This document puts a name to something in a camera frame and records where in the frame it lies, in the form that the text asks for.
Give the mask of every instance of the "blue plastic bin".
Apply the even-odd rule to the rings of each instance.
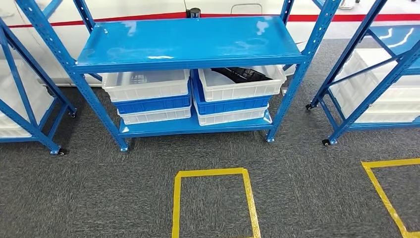
[[[147,111],[184,108],[190,106],[191,81],[188,81],[188,94],[164,98],[142,99],[134,101],[113,102],[120,114],[141,113]]]
[[[266,107],[272,95],[234,99],[218,102],[206,102],[204,99],[203,86],[198,76],[198,71],[193,69],[190,71],[193,83],[193,95],[197,102],[197,110],[200,115],[208,115],[215,113],[224,113],[237,110],[245,110],[252,108]]]

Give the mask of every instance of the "red stripe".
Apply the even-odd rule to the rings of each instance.
[[[202,17],[221,17],[221,16],[249,16],[253,14],[202,14]],[[185,12],[162,13],[151,15],[123,16],[95,19],[96,22],[102,21],[136,21],[147,19],[173,19],[185,18]],[[332,21],[350,22],[362,21],[365,15],[335,15]],[[314,22],[318,15],[290,15],[289,21]],[[420,14],[380,14],[375,21],[420,21]],[[64,21],[51,23],[52,26],[73,26],[83,25],[83,21]],[[32,27],[32,25],[13,25],[10,28]]]

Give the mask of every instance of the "black object in bin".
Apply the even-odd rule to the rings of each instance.
[[[223,74],[235,83],[248,83],[272,80],[263,73],[250,68],[227,67],[227,68],[211,68],[212,71]]]

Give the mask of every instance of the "yellow floor marking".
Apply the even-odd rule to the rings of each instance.
[[[248,171],[244,168],[218,169],[218,170],[191,170],[179,171],[175,176],[173,191],[173,214],[172,214],[172,238],[179,238],[179,217],[181,207],[181,178],[221,175],[242,175],[244,179],[245,193],[247,196],[248,209],[251,217],[253,237],[261,238],[260,226],[258,225],[257,211],[254,204],[254,196],[251,189],[251,180]]]
[[[404,226],[403,221],[400,216],[398,216],[397,211],[392,206],[385,192],[383,191],[381,185],[379,184],[378,179],[375,174],[372,172],[372,168],[383,168],[383,167],[394,167],[394,166],[407,166],[407,165],[420,165],[419,159],[405,159],[405,160],[388,160],[388,161],[375,161],[375,162],[362,162],[362,166],[365,169],[367,176],[369,176],[370,181],[376,189],[379,197],[381,198],[383,204],[388,210],[394,222],[397,224],[398,229],[401,232],[403,238],[420,238],[420,232],[408,232]]]
[[[405,159],[405,160],[384,160],[374,162],[362,162],[369,168],[381,168],[381,167],[393,167],[393,166],[404,166],[404,165],[419,165],[420,158],[418,159]]]

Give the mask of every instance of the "blue shelf board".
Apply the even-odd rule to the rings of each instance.
[[[307,59],[278,16],[96,23],[79,73],[295,64]]]
[[[119,135],[124,138],[146,137],[159,135],[178,135],[195,133],[215,133],[230,131],[267,130],[273,126],[268,110],[263,118],[242,120],[236,122],[200,126],[194,106],[191,107],[191,117],[187,119],[166,120],[140,124],[124,124],[121,119]]]
[[[0,143],[16,143],[38,141],[35,136],[32,137],[0,137]]]
[[[420,117],[417,117],[412,122],[353,123],[348,130],[355,131],[408,127],[420,127]]]
[[[420,25],[373,26],[368,32],[391,56],[409,51],[420,41]],[[405,74],[420,74],[420,59]]]

